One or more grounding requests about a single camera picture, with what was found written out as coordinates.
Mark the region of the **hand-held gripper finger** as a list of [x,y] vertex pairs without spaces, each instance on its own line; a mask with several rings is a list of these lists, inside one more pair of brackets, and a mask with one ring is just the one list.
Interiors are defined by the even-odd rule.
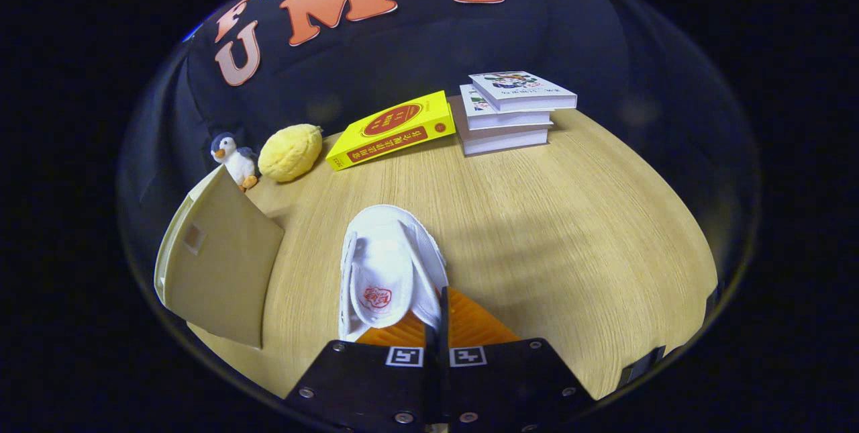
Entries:
[[424,346],[332,340],[285,406],[325,432],[425,432],[438,412],[436,372]]
[[545,338],[453,347],[453,287],[441,304],[440,408],[450,432],[552,432],[596,400]]

